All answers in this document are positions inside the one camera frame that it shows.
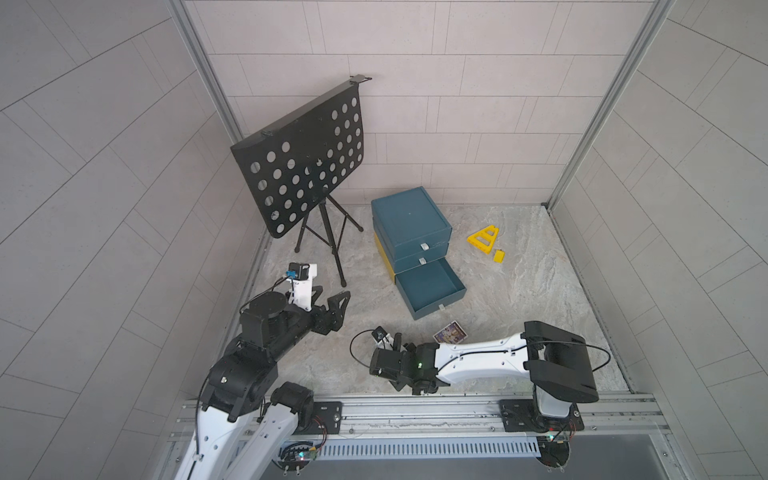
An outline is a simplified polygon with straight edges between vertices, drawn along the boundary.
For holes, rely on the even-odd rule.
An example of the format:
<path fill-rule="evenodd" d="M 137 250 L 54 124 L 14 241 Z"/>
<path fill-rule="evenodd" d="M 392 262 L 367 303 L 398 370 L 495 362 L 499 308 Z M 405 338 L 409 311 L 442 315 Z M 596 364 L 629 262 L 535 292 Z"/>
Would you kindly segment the teal three-drawer cabinet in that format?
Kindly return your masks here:
<path fill-rule="evenodd" d="M 374 199 L 371 208 L 380 254 L 413 319 L 464 297 L 466 286 L 447 261 L 452 225 L 424 188 Z"/>

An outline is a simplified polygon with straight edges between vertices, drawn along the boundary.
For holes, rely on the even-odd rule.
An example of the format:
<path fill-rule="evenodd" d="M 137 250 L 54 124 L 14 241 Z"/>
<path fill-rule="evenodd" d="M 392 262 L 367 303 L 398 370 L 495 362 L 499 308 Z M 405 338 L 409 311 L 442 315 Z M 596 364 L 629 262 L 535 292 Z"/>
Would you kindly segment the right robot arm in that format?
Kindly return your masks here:
<path fill-rule="evenodd" d="M 599 400 L 590 352 L 608 351 L 575 333 L 541 321 L 527 321 L 524 330 L 479 343 L 402 345 L 379 340 L 369 373 L 398 391 L 434 394 L 441 387 L 477 379 L 515 377 L 534 385 L 534 415 L 566 418 L 574 404 Z"/>

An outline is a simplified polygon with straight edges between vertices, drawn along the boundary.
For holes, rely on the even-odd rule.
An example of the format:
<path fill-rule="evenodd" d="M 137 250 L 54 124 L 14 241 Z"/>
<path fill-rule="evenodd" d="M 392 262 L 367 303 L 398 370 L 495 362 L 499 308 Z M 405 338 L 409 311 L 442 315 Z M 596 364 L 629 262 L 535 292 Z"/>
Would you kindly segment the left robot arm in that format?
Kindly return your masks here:
<path fill-rule="evenodd" d="M 258 479 L 288 438 L 311 423 L 313 392 L 274 383 L 279 360 L 308 333 L 326 335 L 342 327 L 350 292 L 319 305 L 321 292 L 311 288 L 306 307 L 274 290 L 246 303 L 241 333 L 203 382 L 193 437 L 176 478 Z"/>

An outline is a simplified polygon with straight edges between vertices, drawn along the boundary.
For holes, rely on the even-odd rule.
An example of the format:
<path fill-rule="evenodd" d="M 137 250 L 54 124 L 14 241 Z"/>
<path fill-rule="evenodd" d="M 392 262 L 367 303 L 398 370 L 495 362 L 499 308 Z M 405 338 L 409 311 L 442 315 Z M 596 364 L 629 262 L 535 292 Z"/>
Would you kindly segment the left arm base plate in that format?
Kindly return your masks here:
<path fill-rule="evenodd" d="M 336 435 L 340 432 L 343 403 L 340 401 L 315 401 L 310 412 L 302 412 L 295 435 Z"/>

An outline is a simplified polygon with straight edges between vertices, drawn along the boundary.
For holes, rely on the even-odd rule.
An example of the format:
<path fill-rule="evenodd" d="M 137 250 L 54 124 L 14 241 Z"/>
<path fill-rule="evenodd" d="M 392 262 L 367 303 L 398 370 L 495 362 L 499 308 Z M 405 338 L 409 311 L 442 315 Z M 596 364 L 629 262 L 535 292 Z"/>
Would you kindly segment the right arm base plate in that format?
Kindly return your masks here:
<path fill-rule="evenodd" d="M 536 434 L 577 432 L 584 430 L 584 422 L 578 406 L 569 405 L 569 414 L 564 418 L 547 417 L 540 413 L 534 399 L 502 399 L 499 410 L 504 430 Z"/>

